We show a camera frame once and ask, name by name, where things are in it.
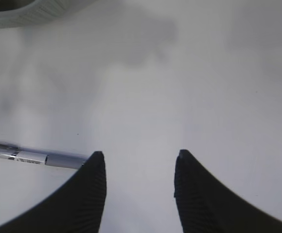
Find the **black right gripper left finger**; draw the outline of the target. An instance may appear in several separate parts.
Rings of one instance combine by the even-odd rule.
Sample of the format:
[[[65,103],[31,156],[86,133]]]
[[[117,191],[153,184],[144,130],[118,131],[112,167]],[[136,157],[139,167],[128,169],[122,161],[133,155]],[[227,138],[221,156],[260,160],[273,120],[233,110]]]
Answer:
[[[106,200],[106,164],[94,152],[53,194],[0,226],[0,233],[97,233]]]

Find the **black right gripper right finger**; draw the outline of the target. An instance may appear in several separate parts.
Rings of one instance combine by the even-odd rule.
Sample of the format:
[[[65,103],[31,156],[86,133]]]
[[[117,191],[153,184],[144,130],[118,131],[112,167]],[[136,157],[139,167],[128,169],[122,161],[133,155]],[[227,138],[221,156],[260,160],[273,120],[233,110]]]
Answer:
[[[188,151],[176,159],[174,197],[185,233],[282,233],[282,221],[216,179]]]

